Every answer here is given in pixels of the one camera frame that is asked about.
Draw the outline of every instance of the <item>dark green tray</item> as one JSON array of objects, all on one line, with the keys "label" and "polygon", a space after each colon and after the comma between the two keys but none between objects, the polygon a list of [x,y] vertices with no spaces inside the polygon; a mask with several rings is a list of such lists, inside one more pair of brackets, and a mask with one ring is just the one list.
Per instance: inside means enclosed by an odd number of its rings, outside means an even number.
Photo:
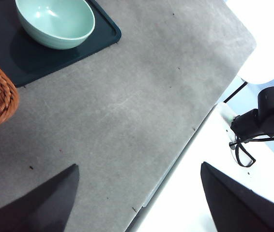
[{"label": "dark green tray", "polygon": [[119,41],[118,26],[95,0],[87,2],[96,20],[93,33],[78,47],[54,50],[38,44],[24,31],[14,0],[0,0],[0,68],[15,86],[24,86]]}]

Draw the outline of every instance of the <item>ceramic bowl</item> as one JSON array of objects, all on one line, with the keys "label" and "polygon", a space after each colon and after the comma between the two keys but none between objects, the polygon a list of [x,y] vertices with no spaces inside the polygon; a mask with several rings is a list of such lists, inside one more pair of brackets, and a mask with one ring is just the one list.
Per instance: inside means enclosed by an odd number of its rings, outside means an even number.
[{"label": "ceramic bowl", "polygon": [[25,31],[50,48],[76,47],[95,27],[93,11],[85,0],[15,0],[15,3]]}]

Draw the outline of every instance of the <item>gray countertop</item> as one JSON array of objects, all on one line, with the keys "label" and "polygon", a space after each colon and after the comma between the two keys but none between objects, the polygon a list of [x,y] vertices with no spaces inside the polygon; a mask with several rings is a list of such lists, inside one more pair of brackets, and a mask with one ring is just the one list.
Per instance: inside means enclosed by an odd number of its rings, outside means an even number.
[{"label": "gray countertop", "polygon": [[67,232],[124,231],[255,46],[221,0],[98,3],[118,44],[19,88],[0,126],[0,207],[79,165]]}]

